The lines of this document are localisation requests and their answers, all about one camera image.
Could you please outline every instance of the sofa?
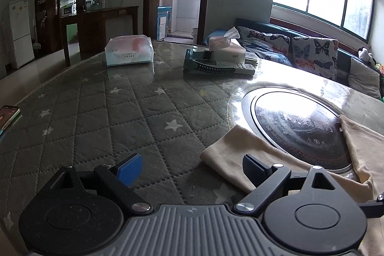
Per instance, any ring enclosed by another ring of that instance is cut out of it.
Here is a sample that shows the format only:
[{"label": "sofa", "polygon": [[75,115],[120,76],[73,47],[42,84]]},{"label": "sofa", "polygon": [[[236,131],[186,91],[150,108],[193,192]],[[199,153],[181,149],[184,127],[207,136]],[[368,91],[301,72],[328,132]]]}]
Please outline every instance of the sofa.
[{"label": "sofa", "polygon": [[[308,36],[307,34],[302,34],[302,33],[299,33],[299,32],[296,32],[296,31],[293,31],[290,29],[286,29],[284,27],[280,27],[277,25],[260,23],[260,22],[247,20],[247,19],[241,19],[241,18],[236,19],[235,26],[236,27],[239,27],[239,26],[247,27],[249,29],[257,30],[257,31],[262,32],[262,33],[282,34],[282,35],[288,36],[291,39],[291,43],[289,45],[288,55],[293,54],[293,49],[292,49],[292,38],[293,37],[306,37],[306,36]],[[208,45],[208,41],[209,41],[210,37],[223,36],[226,32],[227,32],[226,29],[215,30],[205,39],[204,44]],[[372,66],[370,66],[369,64],[361,61],[357,56],[354,56],[354,55],[352,55],[352,54],[350,54],[350,53],[348,53],[342,49],[338,49],[337,50],[337,76],[336,76],[337,82],[339,82],[345,86],[348,86],[348,76],[349,76],[349,72],[351,69],[351,58],[354,58],[354,59],[364,63],[366,66],[372,68],[373,70],[375,70],[376,72],[378,72],[380,74],[379,70],[377,70],[377,69],[373,68]]]}]

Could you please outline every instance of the towel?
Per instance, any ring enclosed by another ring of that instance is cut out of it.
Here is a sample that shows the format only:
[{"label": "towel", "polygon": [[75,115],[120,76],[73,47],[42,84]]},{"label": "towel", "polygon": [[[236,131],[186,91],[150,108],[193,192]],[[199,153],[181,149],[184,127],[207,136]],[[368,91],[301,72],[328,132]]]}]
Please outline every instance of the towel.
[{"label": "towel", "polygon": [[[360,182],[330,173],[357,202],[375,200],[384,191],[384,136],[344,115],[339,116],[352,165]],[[222,177],[249,193],[255,186],[244,175],[242,160],[252,154],[267,165],[282,163],[292,171],[309,171],[311,165],[272,147],[265,140],[236,125],[206,148],[200,158]],[[384,217],[368,219],[359,250],[365,256],[384,256]]]}]

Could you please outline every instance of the silver screw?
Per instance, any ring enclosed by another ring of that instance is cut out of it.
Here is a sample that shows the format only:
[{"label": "silver screw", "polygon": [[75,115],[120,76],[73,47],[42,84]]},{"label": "silver screw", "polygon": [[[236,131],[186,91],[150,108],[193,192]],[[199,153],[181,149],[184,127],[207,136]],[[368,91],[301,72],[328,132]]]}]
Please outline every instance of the silver screw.
[{"label": "silver screw", "polygon": [[253,211],[255,209],[255,206],[251,203],[239,203],[236,205],[236,209],[238,211],[242,211],[242,212],[250,212],[250,211]]},{"label": "silver screw", "polygon": [[144,213],[150,210],[150,205],[148,203],[135,203],[132,205],[132,209],[138,213]]}]

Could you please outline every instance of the tissue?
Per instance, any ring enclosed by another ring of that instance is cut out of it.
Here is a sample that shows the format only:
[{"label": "tissue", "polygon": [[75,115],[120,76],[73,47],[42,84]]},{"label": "tissue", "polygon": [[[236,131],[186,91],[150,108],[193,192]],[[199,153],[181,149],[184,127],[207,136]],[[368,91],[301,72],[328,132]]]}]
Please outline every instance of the tissue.
[{"label": "tissue", "polygon": [[145,35],[111,38],[105,47],[107,66],[153,62],[153,46]]},{"label": "tissue", "polygon": [[224,36],[212,36],[209,39],[209,50],[213,52],[211,59],[215,61],[228,61],[245,63],[245,48],[235,40],[240,34],[235,27]]}]

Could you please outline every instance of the white refrigerator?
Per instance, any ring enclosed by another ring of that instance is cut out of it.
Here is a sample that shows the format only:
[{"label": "white refrigerator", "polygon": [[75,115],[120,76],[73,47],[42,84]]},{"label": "white refrigerator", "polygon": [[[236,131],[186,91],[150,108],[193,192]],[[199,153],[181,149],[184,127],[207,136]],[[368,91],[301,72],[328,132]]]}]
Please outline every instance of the white refrigerator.
[{"label": "white refrigerator", "polygon": [[9,55],[12,68],[18,69],[35,58],[29,26],[28,0],[9,3]]}]

